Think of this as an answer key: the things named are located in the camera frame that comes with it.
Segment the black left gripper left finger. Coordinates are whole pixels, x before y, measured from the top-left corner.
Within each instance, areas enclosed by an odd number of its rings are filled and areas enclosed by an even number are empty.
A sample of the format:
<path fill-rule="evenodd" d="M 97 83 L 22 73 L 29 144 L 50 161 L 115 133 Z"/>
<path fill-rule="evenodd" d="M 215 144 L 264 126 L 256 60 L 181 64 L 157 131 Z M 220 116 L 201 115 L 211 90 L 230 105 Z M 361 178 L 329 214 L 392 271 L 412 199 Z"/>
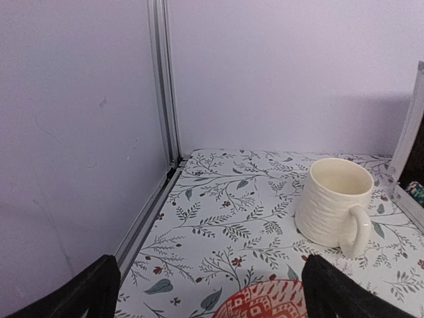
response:
<path fill-rule="evenodd" d="M 113 317 L 121 273 L 113 255 L 103 255 L 56 291 L 9 317 Z"/>

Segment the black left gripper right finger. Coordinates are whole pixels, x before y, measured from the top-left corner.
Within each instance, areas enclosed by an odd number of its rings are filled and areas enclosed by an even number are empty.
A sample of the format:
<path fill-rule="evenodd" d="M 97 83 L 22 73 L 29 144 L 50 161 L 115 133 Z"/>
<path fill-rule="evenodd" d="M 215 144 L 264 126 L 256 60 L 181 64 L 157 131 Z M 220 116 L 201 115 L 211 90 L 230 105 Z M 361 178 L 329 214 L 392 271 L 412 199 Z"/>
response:
<path fill-rule="evenodd" d="M 309 255 L 302 270 L 309 317 L 411 317 L 362 288 L 319 255 Z"/>

